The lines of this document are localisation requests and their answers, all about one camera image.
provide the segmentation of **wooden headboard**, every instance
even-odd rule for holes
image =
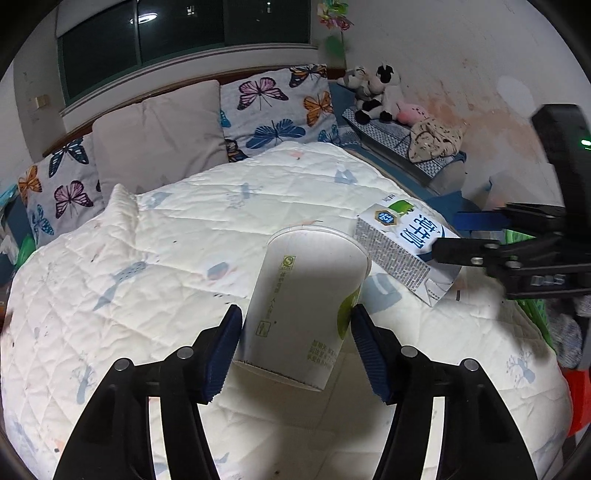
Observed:
[[[162,95],[163,93],[172,92],[173,90],[186,87],[187,85],[192,85],[194,83],[205,82],[207,80],[217,80],[220,85],[225,85],[227,83],[232,83],[237,80],[244,80],[252,75],[256,75],[258,73],[270,72],[272,70],[279,70],[284,69],[285,66],[276,66],[276,67],[255,67],[251,69],[243,69],[243,70],[235,70],[233,72],[226,72],[226,73],[219,73],[214,75],[207,75],[203,77],[192,78],[188,80],[183,80],[182,82],[172,83],[167,85],[166,87],[159,88],[157,90],[153,90],[152,92],[145,93],[143,95],[139,95],[134,97],[124,103],[120,103],[119,105],[114,106],[113,108],[108,109],[107,111],[102,112],[100,115],[88,120],[85,124],[79,126],[78,128],[72,130],[70,133],[66,134],[65,136],[61,137],[58,141],[56,141],[50,148],[43,152],[43,157],[50,155],[51,153],[55,152],[59,148],[63,147],[67,143],[75,140],[76,138],[80,138],[82,135],[87,135],[92,132],[92,124],[95,120],[106,113],[112,112],[119,108],[123,108],[124,106],[132,105],[134,103],[140,103],[146,98],[155,97],[158,95]],[[345,75],[344,69],[336,69],[336,68],[328,68],[327,74],[329,80],[336,80],[341,78]]]

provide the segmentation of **screw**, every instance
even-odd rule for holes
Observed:
[[[115,370],[117,370],[118,372],[122,372],[127,367],[129,367],[129,360],[127,360],[126,358],[119,358],[119,360],[115,362],[114,367]]]
[[[404,345],[400,349],[400,353],[403,354],[404,356],[409,357],[409,358],[413,358],[413,357],[417,356],[417,354],[418,354],[417,349],[413,346],[410,346],[410,345]]]
[[[478,362],[476,360],[473,360],[472,358],[464,360],[464,367],[468,369],[470,372],[475,372],[476,370],[478,370],[479,366],[480,365],[478,365]]]
[[[191,358],[193,356],[193,354],[194,354],[193,349],[189,346],[181,347],[177,351],[177,357],[179,357],[182,360],[186,360],[187,358]]]

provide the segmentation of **stuffed animal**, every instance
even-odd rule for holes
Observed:
[[[355,92],[355,106],[358,112],[362,110],[372,111],[381,105],[379,101],[377,103],[374,102],[374,99],[382,94],[381,82],[377,77],[370,77],[364,67],[358,66],[346,72],[344,77],[337,80],[337,83]]]
[[[369,75],[364,67],[355,67],[353,70],[345,72],[345,76],[338,79],[336,83],[348,88],[349,90],[355,90],[363,85],[364,82],[369,80]]]
[[[427,112],[422,106],[414,105],[412,103],[398,102],[398,108],[400,111],[396,116],[396,121],[403,124],[409,125],[410,127],[414,124],[430,118],[429,112]]]
[[[371,94],[372,98],[364,101],[361,107],[357,105],[358,109],[355,112],[357,123],[366,125],[371,120],[379,118],[384,108],[384,93],[388,87],[395,85],[400,85],[398,73],[385,63],[378,67],[375,75],[370,76],[367,83],[366,93]]]
[[[381,122],[391,122],[400,111],[398,104],[404,102],[404,95],[400,86],[400,75],[391,66],[384,65],[378,68],[378,76],[382,83],[386,85],[379,120]]]

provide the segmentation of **window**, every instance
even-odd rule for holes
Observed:
[[[58,39],[61,82],[69,105],[117,77],[171,57],[309,39],[306,0],[127,0]]]
[[[137,65],[133,0],[115,5],[60,38],[64,91],[74,98]]]
[[[152,21],[139,22],[144,62],[206,46],[224,46],[219,0],[141,0],[138,13],[140,19],[158,15]]]
[[[227,45],[309,42],[310,1],[225,1]]]

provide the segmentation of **pink plush toy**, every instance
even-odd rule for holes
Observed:
[[[400,111],[396,116],[396,120],[403,125],[413,126],[415,123],[431,116],[422,106],[412,103],[398,102],[398,108],[400,108]]]

